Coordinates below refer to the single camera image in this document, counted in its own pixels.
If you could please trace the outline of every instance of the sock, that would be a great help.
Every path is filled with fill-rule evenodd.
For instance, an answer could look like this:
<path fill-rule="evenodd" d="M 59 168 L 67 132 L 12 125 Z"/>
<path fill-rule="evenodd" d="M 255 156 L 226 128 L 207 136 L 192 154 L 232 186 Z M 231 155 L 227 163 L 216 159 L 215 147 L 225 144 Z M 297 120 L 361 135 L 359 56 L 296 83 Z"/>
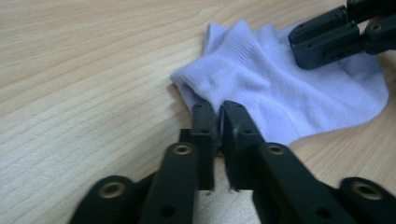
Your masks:
<path fill-rule="evenodd" d="M 225 100 L 244 105 L 264 139 L 287 145 L 299 138 L 362 124 L 381 112 L 388 89 L 376 56 L 359 53 L 314 70 L 294 61 L 294 26 L 256 32 L 240 21 L 210 23 L 201 58 L 171 79 L 186 105 Z"/>

